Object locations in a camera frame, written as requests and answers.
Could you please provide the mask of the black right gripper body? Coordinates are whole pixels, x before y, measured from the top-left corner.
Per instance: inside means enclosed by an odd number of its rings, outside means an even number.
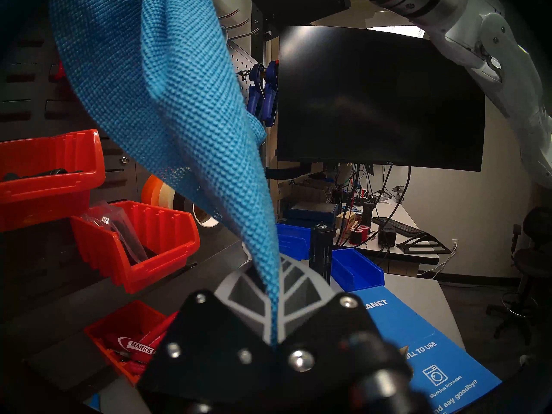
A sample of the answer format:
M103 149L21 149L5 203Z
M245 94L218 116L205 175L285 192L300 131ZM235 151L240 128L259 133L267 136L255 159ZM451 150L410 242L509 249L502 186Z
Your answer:
M351 7L351 0L251 0L274 26L306 25Z

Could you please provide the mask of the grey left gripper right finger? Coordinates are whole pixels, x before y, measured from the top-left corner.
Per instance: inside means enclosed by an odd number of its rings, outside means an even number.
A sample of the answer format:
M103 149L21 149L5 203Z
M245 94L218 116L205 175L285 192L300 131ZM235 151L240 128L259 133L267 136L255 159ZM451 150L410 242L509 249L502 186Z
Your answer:
M276 402L412 402L411 370L359 296L280 254Z

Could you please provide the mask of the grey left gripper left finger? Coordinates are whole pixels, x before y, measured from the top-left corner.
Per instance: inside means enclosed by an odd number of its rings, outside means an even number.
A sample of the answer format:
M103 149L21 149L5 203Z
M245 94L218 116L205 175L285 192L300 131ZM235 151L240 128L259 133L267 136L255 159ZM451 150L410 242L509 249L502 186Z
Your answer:
M265 342L270 301L253 266L190 293L140 379L140 394L278 394Z

